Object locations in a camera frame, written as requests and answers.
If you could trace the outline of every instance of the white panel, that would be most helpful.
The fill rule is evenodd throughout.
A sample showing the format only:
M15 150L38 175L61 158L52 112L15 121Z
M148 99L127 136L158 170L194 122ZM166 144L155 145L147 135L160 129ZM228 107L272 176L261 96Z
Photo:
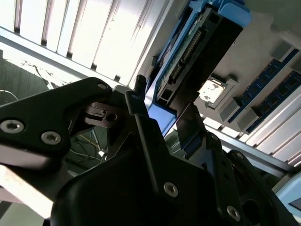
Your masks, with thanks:
M301 131L301 110L265 139L257 149L269 154L279 150Z
M29 62L39 65L53 72L54 75L58 75L58 78L65 82L78 81L86 77L97 77L112 88L120 83L111 80L102 74L99 74L87 67L84 67L66 57L63 57L49 49L38 45L34 42L28 41L22 38L20 35L16 35L0 27L0 49L7 49L8 51L17 50L24 55L23 59Z
M223 129L222 129L222 132L223 132L224 134L227 134L227 135L229 135L230 137L234 137L234 138L236 138L236 137L240 134L240 132L237 132L237 131L235 131L235 130L229 128L229 127L223 128Z
M239 140L241 141L241 142L246 142L248 139L249 139L249 135L248 134L244 134Z
M0 27L14 30L15 5L16 0L0 0Z
M23 0L20 35L41 44L47 0Z
M274 110L247 140L250 146L259 145L301 108L301 87Z
M217 122L213 119L210 119L208 117L204 119L203 123L205 125L211 126L212 128L215 128L215 129L218 129L221 126L221 124L219 122Z
M133 44L129 50L129 55L124 62L124 68L120 72L120 83L129 85L139 63L139 59L145 51L147 41L158 23L158 19L161 16L165 5L166 0L153 0L148 12L145 14L144 20L138 25L138 28L135 31L135 40L132 41Z
M57 52L64 57L68 52L78 8L79 0L68 1L65 20L62 27L62 33L57 47Z
M95 57L96 71L112 79L125 74L131 61L131 39L134 35L146 0L122 0L117 13L108 23Z
M67 0L53 0L46 34L47 48L56 52L60 39Z
M91 67L112 0L87 0L83 18L74 39L72 60Z
M287 145L282 147L273 156L282 161L286 161L299 151L301 151L301 133L296 135L294 139L292 139Z
M155 55L155 54L150 53L151 50L153 48L155 48L155 46L153 46L153 43L154 43L156 37L159 35L159 31L160 31L162 25L164 24L164 22L168 18L167 15L168 15L169 11L171 10L171 7L174 6L174 5L177 5L178 3L180 3L180 4L182 3L183 4L183 1L179 0L179 1L175 2L173 0L166 0L166 4L162 8L162 14L159 16L160 19L158 20L157 24L155 25L153 31L151 32L151 36L149 37L149 40L147 41L147 44L146 44L146 46L145 46L145 48L143 50L143 54L141 55L141 57L139 59L139 62L137 64L136 68L135 68L135 71L133 73L133 77L132 77L132 79L130 81L130 84L129 84L130 88L132 88L132 89L134 88L136 76L139 73L139 71L140 71L140 69L141 69L144 61L148 58L148 60L151 63L151 61L153 59L153 56ZM173 17L172 20L171 20L171 22L172 23L174 22L174 24L175 24L175 20L176 20L176 18Z

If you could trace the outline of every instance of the screw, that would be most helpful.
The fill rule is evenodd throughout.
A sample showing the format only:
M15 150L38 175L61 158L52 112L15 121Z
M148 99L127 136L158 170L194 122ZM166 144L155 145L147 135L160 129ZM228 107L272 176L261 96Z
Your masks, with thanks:
M53 131L43 133L41 139L47 145L57 145L62 140L61 136Z
M211 134L211 137L212 137L214 140L218 140L218 137L217 137L215 134Z
M0 129L5 133L20 133L24 130L24 124L18 120L5 120L0 124Z
M179 194L178 188L173 183L166 182L163 187L164 187L164 191L169 196L171 196L173 198L178 196L178 194Z
M101 83L98 84L98 87L101 88L101 89L106 89L107 88L105 85L103 85Z
M227 212L235 221L240 221L239 212L233 206L227 206Z
M236 155L238 156L238 158L244 159L244 157L243 157L243 155L241 153L236 153Z

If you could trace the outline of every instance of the wire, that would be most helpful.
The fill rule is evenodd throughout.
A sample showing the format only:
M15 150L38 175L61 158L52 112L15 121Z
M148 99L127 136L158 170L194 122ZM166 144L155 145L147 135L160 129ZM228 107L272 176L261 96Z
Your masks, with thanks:
M76 152L76 151L74 151L74 150L72 150L72 149L70 149L70 151L71 151L72 153L74 153L74 154L77 154L77 155L80 155L80 156L84 156L84 157L86 157L86 158L90 158L91 160L102 161L101 159L99 159L99 158L97 158L97 157L90 156L90 155L88 155L88 154L78 153L78 152Z
M0 90L0 92L9 93L9 94L11 94L14 98L16 98L16 100L19 100L12 92L9 92L9 91L7 91L7 90Z
M38 76L43 80L43 82L45 83L45 85L48 87L48 84L47 84L47 82L46 82L46 79L44 79L44 78L42 77L42 75L39 73L38 67L37 67L37 66L33 66L33 67L36 69L36 72L37 72Z
M81 138L84 138L87 142L89 142L89 144L90 144L90 140L88 139L88 138L86 138L85 136L83 136L83 135L79 135ZM95 143L93 143L93 142L91 142L91 144L93 145L93 146L95 146L95 147L97 147L98 148L98 146L97 146L97 144L95 144Z

